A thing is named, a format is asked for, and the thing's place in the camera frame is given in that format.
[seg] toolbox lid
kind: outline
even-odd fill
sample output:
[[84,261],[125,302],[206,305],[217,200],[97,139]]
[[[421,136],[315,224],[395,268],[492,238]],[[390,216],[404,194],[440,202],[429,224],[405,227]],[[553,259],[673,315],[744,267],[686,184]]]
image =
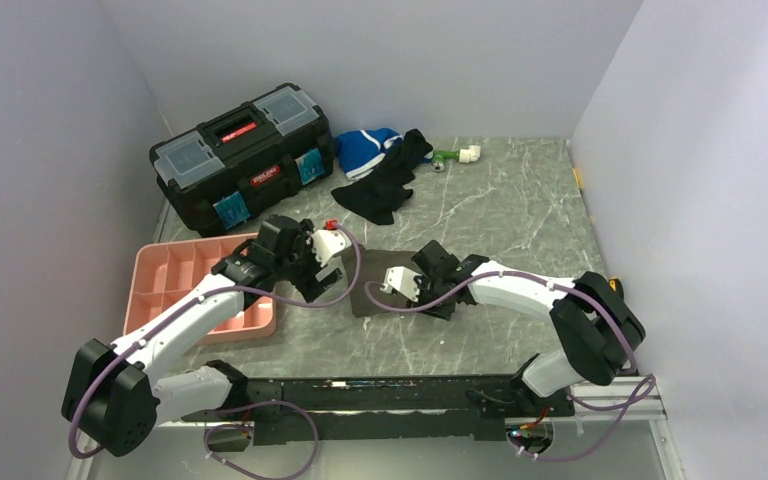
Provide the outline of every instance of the toolbox lid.
[[313,109],[316,102],[303,91],[294,90],[289,86],[256,100],[254,106],[263,112],[284,136],[319,118],[319,114]]
[[187,188],[225,168],[197,131],[159,147],[155,153],[154,169],[166,185],[174,179],[179,187]]

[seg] white wall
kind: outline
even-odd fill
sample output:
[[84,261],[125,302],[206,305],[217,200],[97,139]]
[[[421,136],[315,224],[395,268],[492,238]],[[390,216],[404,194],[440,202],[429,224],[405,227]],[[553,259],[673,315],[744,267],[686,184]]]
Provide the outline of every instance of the white wall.
[[569,137],[641,0],[103,0],[178,132],[285,81],[335,132]]
[[572,157],[689,478],[768,478],[768,1],[646,0]]
[[0,479],[60,479],[77,348],[123,319],[168,136],[91,0],[0,0]]

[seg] black toolbox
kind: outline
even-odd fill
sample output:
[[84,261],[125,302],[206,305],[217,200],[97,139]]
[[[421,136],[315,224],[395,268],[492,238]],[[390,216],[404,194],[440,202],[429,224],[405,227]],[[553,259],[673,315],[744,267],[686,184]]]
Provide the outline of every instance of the black toolbox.
[[335,141],[322,109],[286,83],[149,151],[184,225],[222,235],[331,175]]

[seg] white panel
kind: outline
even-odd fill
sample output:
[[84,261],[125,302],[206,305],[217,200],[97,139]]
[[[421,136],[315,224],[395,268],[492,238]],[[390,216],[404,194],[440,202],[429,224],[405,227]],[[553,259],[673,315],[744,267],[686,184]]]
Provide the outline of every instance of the white panel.
[[0,479],[61,479],[76,350],[121,331],[168,135],[107,13],[0,0]]
[[647,0],[572,139],[689,478],[768,478],[768,1]]
[[[555,445],[546,455],[571,455],[604,434],[608,421],[585,424],[576,433],[574,422],[555,423]],[[255,426],[255,444],[257,426]],[[239,480],[234,470],[204,458],[204,428],[155,429],[129,455],[99,455],[91,480],[157,478],[163,480]],[[289,475],[310,457],[311,442],[254,446],[222,456],[259,475]],[[329,440],[322,442],[310,471],[299,478],[327,480],[660,480],[663,467],[648,421],[625,422],[594,455],[569,463],[534,462],[517,457],[505,442],[478,442],[470,437],[403,438],[389,440]]]
[[292,81],[335,132],[569,137],[641,0],[103,0],[177,132]]

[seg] blue cloth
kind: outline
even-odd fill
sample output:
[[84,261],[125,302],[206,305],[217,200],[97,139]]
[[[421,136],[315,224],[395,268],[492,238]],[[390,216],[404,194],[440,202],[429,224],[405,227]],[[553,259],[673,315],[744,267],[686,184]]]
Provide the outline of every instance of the blue cloth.
[[337,157],[340,168],[349,180],[369,175],[384,159],[393,145],[398,145],[402,136],[389,128],[378,130],[352,130],[337,135]]

